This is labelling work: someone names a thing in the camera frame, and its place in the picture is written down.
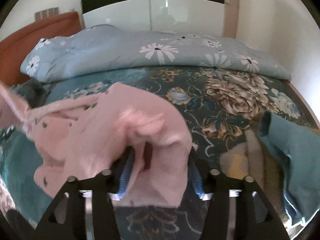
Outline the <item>pink fleece garment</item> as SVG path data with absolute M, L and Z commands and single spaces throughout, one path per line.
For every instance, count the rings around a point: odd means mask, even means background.
M 34 142 L 43 164 L 35 183 L 54 197 L 69 176 L 88 179 L 131 146 L 135 161 L 120 206 L 178 207 L 192 138 L 184 117 L 156 94 L 114 83 L 107 91 L 32 108 L 1 86 L 1 127 Z

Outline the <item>beige yellow folded clothes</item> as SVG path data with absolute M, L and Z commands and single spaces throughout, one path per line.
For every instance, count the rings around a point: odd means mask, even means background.
M 252 176 L 278 213 L 284 213 L 283 176 L 280 167 L 252 130 L 245 131 L 245 142 L 221 154 L 222 172 L 236 179 Z

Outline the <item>teal sweater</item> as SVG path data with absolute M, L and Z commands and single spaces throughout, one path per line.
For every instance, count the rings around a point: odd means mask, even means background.
M 306 224 L 319 210 L 319 135 L 265 111 L 257 135 L 283 171 L 286 213 Z

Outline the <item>teal floral bed sheet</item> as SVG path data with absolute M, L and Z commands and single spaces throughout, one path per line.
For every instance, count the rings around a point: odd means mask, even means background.
M 100 72 L 43 84 L 46 103 L 77 99 L 106 91 L 121 82 L 155 93 L 172 103 L 184 116 L 200 158 L 220 168 L 221 154 L 245 142 L 245 131 L 256 132 L 258 116 L 272 111 L 298 125 L 316 128 L 304 105 L 283 81 L 234 70 L 199 67 L 143 67 Z M 19 130 L 1 130 L 1 212 L 20 211 L 34 228 L 51 198 L 35 183 L 33 175 L 42 164 L 34 144 Z M 118 207 L 116 219 L 122 239 L 199 239 L 208 202 L 188 189 L 177 209 Z M 291 227 L 286 212 L 278 213 L 290 238 L 301 225 Z

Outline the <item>dark grey garment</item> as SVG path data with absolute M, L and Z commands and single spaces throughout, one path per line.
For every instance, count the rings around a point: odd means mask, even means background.
M 11 89 L 24 98 L 32 108 L 43 106 L 49 93 L 42 83 L 34 79 L 11 86 Z

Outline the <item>grey-blue daisy quilt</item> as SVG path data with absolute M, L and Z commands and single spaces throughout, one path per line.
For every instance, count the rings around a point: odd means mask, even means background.
M 40 39 L 20 71 L 50 83 L 108 70 L 167 66 L 216 67 L 291 80 L 289 71 L 271 56 L 232 38 L 128 31 L 107 24 Z

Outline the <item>orange-brown headboard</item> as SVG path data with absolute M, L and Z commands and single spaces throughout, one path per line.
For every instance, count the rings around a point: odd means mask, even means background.
M 12 86 L 29 80 L 20 66 L 41 38 L 71 36 L 81 30 L 79 15 L 74 11 L 50 16 L 9 35 L 1 41 L 1 81 Z

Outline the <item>white black-striped wardrobe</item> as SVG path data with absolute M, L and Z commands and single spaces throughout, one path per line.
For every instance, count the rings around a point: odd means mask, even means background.
M 225 0 L 81 0 L 86 27 L 222 35 Z

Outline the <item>beige door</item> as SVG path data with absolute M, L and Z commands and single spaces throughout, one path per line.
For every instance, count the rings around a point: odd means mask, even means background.
M 239 21 L 239 0 L 225 0 L 223 37 L 236 39 Z

